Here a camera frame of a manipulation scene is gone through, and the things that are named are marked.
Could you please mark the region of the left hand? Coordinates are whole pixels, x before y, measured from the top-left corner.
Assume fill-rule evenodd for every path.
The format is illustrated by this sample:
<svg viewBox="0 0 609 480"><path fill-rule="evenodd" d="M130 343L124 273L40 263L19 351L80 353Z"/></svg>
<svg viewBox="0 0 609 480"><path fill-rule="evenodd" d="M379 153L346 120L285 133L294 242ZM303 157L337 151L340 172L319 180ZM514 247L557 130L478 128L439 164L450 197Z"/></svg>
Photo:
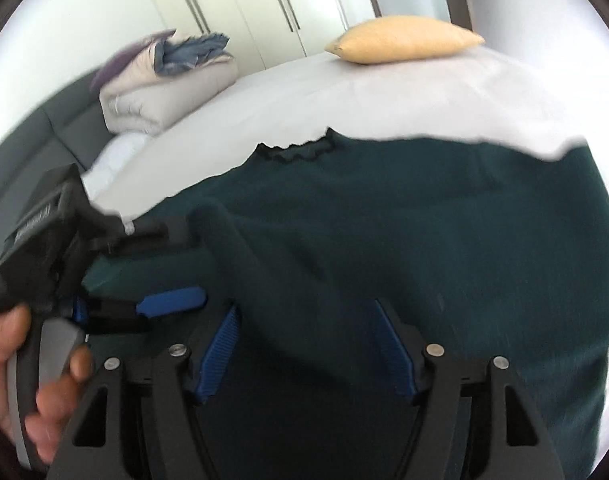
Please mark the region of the left hand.
<svg viewBox="0 0 609 480"><path fill-rule="evenodd" d="M40 462L49 465L93 374L94 360L88 346L81 344L71 353L65 373L39 386L34 394L34 408L26 416L20 416L16 357L30 326L31 312L25 304L0 315L0 430L14 443L31 442Z"/></svg>

